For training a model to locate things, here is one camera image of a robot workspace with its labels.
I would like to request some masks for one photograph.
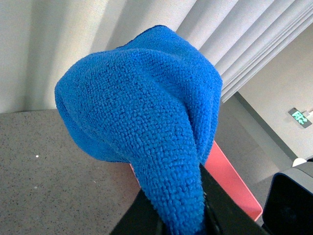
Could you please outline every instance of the curtain fold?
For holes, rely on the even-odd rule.
[[[225,102],[308,27],[312,15],[313,0],[3,0],[0,113],[55,108],[54,86],[73,63],[156,24],[176,31],[215,65]]]

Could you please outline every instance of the terry cloth texture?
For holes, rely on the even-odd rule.
[[[81,149],[131,163],[170,233],[192,235],[204,230],[199,165],[213,144],[221,88],[207,59],[158,25],[79,60],[57,83],[55,101]]]

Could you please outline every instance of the green exit sign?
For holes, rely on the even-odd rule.
[[[288,113],[304,128],[312,125],[312,123],[296,108],[291,109]]]

